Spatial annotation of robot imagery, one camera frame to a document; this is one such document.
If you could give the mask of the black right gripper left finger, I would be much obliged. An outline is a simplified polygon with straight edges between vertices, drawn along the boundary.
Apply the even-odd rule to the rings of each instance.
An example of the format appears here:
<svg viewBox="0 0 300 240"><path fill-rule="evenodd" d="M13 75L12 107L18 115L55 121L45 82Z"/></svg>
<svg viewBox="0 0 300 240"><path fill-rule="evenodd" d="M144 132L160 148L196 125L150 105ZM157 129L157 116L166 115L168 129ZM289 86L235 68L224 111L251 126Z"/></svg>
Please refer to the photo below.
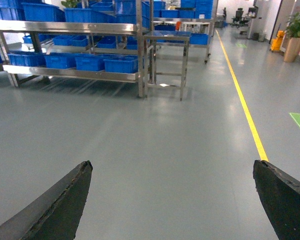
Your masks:
<svg viewBox="0 0 300 240"><path fill-rule="evenodd" d="M83 161L0 225L0 240L73 240L87 202L93 166Z"/></svg>

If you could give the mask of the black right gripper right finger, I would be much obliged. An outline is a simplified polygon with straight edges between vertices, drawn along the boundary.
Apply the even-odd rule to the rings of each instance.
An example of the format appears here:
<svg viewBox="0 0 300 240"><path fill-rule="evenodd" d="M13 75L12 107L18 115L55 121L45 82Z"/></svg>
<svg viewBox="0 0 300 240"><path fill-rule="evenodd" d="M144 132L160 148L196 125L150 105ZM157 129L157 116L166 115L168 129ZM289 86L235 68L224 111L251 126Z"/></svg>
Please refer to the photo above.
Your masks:
<svg viewBox="0 0 300 240"><path fill-rule="evenodd" d="M300 240L300 181L265 160L254 161L252 174L278 239Z"/></svg>

